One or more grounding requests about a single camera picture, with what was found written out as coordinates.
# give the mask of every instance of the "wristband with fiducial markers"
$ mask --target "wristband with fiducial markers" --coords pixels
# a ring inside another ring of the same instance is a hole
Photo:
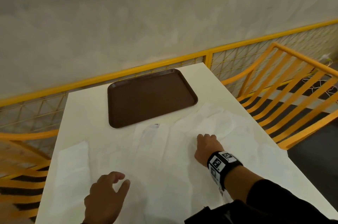
[[[207,166],[214,182],[223,191],[224,179],[226,175],[235,167],[243,165],[237,158],[226,151],[216,151],[213,153],[207,162]]]

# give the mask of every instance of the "chair backrest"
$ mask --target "chair backrest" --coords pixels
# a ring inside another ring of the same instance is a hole
[[[239,80],[238,101],[249,98],[242,106],[283,149],[338,117],[338,71],[278,43],[272,43],[249,68],[223,84]],[[271,102],[264,108],[268,99]],[[306,125],[326,109],[327,116]]]
[[[45,186],[50,157],[25,141],[57,136],[58,130],[0,133],[0,215],[5,221],[33,218]]]

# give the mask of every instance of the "concrete wall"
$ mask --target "concrete wall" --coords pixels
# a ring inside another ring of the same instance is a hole
[[[337,17],[337,0],[0,0],[0,98]]]

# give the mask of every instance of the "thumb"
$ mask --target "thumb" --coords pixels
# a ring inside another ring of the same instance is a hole
[[[129,187],[130,187],[130,180],[129,180],[129,179],[126,179],[126,180],[122,183],[122,185],[121,185],[119,191],[117,192],[117,194],[118,194],[123,200],[125,199],[125,197],[126,197],[126,195],[127,195],[127,193],[128,193]]]

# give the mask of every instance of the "tabletop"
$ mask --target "tabletop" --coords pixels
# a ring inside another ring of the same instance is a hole
[[[234,96],[221,84],[213,73],[203,64],[194,64],[178,68],[191,88],[198,96],[198,103],[180,111],[159,116],[142,122],[150,125],[157,123],[174,124],[177,120],[196,112],[205,102],[221,106],[237,115],[250,118],[254,132],[254,138],[258,144],[267,144],[278,148],[268,134],[251,118],[249,113],[239,104]],[[107,88],[109,84],[101,85],[85,90],[69,93],[62,118],[60,131],[55,144],[55,149],[49,168],[46,184],[42,194],[41,204],[36,219],[36,224],[45,223],[81,223],[84,217],[84,205],[78,205],[64,214],[53,214],[53,198],[55,191],[55,180],[57,179],[57,168],[59,152],[82,141],[89,145],[89,165],[91,182],[94,183],[100,176],[94,156],[106,145],[114,140],[131,136],[136,125],[121,129],[114,129],[108,124]],[[289,171],[295,177],[294,189],[291,191],[296,196],[313,204],[328,218],[338,219],[338,213],[311,184],[287,157],[278,156],[278,161],[287,164]]]

